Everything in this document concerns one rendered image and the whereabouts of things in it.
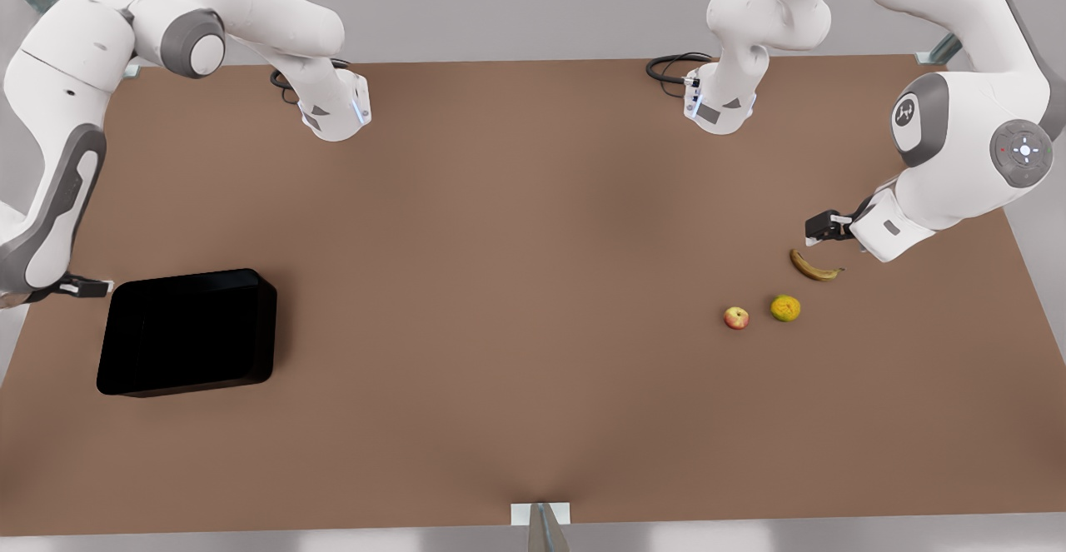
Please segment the black storage box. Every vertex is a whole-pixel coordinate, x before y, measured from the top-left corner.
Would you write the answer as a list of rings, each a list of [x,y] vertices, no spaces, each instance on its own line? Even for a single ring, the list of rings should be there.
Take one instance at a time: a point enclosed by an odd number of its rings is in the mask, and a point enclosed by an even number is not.
[[[276,287],[248,267],[118,286],[96,389],[146,399],[262,384],[274,366],[277,306]]]

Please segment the yellow brown banana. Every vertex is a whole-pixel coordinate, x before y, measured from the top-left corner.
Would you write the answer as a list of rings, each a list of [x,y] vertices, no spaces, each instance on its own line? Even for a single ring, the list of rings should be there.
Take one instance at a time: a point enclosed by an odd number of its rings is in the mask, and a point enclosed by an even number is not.
[[[819,281],[819,282],[830,282],[845,271],[845,267],[833,267],[833,270],[823,270],[823,267],[815,267],[809,263],[797,249],[790,250],[790,261],[800,272],[800,275],[807,276],[808,279]]]

